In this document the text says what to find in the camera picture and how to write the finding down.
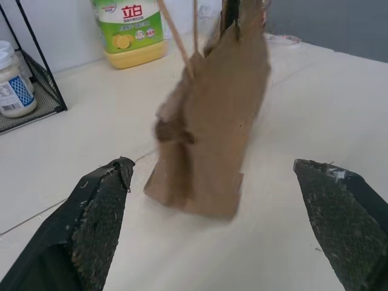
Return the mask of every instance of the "blue checkered label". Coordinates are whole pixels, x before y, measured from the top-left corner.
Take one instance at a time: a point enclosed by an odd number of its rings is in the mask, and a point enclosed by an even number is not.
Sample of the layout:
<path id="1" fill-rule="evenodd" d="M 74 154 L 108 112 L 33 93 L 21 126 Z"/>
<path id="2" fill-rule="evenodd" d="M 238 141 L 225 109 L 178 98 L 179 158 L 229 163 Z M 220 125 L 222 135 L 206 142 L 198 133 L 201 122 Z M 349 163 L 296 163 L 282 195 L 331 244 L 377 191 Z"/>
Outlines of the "blue checkered label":
<path id="1" fill-rule="evenodd" d="M 9 80 L 9 83 L 10 83 L 12 89 L 15 91 L 15 93 L 19 97 L 19 99 L 22 102 L 24 107 L 30 105 L 32 103 L 32 101 L 34 101 L 34 97 L 27 90 L 22 79 L 19 76 Z"/>

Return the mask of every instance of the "brown paper bag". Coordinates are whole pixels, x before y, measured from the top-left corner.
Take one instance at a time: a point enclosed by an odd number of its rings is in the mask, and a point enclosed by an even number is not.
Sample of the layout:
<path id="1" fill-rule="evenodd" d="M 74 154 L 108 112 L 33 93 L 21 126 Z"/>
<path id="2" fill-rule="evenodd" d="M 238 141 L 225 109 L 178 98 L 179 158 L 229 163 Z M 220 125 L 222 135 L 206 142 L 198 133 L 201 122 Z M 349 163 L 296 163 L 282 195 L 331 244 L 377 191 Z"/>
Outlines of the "brown paper bag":
<path id="1" fill-rule="evenodd" d="M 221 24 L 233 17 L 231 1 L 223 5 Z M 160 159 L 144 190 L 165 206 L 202 215 L 237 211 L 239 170 L 270 65 L 261 0 L 241 0 L 235 15 L 207 46 L 206 57 L 196 51 L 187 61 L 182 80 L 157 113 Z"/>

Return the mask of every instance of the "wooden stick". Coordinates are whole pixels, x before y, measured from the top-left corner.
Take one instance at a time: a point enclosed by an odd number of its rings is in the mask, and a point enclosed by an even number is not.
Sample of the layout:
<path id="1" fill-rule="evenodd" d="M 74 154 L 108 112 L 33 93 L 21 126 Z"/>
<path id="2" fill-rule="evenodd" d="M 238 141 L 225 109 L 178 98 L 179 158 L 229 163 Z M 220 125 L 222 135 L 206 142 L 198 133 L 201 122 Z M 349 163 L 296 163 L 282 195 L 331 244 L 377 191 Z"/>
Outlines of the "wooden stick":
<path id="1" fill-rule="evenodd" d="M 193 14 L 193 17 L 194 17 L 194 20 L 193 20 L 193 23 L 194 23 L 194 51 L 198 51 L 198 1 L 197 0 L 193 0 L 193 3 L 194 3 L 194 6 L 193 6 L 193 9 L 194 9 L 194 14 Z"/>
<path id="2" fill-rule="evenodd" d="M 176 29 L 175 24 L 171 18 L 169 10 L 167 9 L 167 7 L 165 5 L 164 0 L 157 0 L 157 1 L 158 1 L 159 8 L 162 11 L 170 29 L 171 29 L 171 33 L 172 33 L 172 36 L 174 37 L 176 45 L 178 46 L 179 51 L 181 52 L 181 55 L 182 55 L 183 61 L 185 62 L 189 76 L 191 77 L 192 80 L 194 80 L 194 71 L 193 71 L 192 64 L 190 62 L 189 56 L 186 52 L 186 49 L 184 48 L 182 39 L 179 36 L 178 30 Z"/>

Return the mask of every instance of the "metal mesh basket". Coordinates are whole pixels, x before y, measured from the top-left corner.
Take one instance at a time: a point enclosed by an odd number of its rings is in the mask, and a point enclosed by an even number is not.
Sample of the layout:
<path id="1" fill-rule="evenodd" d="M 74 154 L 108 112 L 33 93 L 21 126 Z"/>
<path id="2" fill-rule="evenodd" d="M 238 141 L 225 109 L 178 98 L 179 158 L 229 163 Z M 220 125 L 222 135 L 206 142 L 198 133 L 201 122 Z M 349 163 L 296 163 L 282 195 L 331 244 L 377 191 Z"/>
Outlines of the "metal mesh basket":
<path id="1" fill-rule="evenodd" d="M 6 21 L 12 36 L 18 45 L 18 48 L 16 49 L 16 51 L 21 52 L 26 64 L 28 65 L 32 73 L 32 77 L 30 79 L 35 88 L 34 97 L 37 102 L 37 106 L 34 111 L 20 118 L 7 118 L 0 114 L 0 135 L 10 130 L 16 129 L 20 126 L 29 124 L 33 121 L 37 121 L 39 119 L 48 117 L 55 113 L 59 113 L 61 111 L 67 110 L 67 107 L 62 98 L 61 92 L 59 91 L 58 86 L 56 85 L 53 74 L 51 73 L 49 65 L 45 60 L 43 52 L 39 46 L 38 40 L 36 39 L 36 36 L 28 21 L 27 15 L 25 14 L 22 4 L 20 3 L 19 0 L 16 0 L 16 3 L 19 7 L 21 15 L 31 34 L 31 37 L 35 43 L 36 48 L 38 49 L 38 52 L 42 58 L 42 61 L 45 67 L 37 63 L 25 50 L 22 49 L 18 41 L 18 38 L 8 21 L 7 15 L 0 4 L 0 12 L 2 13 L 4 20 Z"/>

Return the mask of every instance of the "white table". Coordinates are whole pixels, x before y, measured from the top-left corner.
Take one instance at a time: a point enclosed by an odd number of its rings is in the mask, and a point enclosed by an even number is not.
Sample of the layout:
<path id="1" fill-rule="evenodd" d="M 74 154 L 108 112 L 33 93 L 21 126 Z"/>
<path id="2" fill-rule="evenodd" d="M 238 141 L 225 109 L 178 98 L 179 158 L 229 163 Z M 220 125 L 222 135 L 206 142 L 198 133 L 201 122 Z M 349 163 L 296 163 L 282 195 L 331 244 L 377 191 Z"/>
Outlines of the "white table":
<path id="1" fill-rule="evenodd" d="M 105 290 L 343 290 L 317 250 L 293 161 L 334 162 L 388 200 L 388 64 L 308 44 L 270 49 L 272 87 L 252 130 L 236 219 L 148 199 L 142 188 L 156 155 L 146 156 L 135 167 Z M 155 110 L 181 69 L 174 50 L 135 69 L 99 61 L 56 76 L 70 110 L 0 136 L 0 229 L 66 198 L 99 165 L 152 150 Z M 52 211 L 0 237 L 0 278 Z"/>

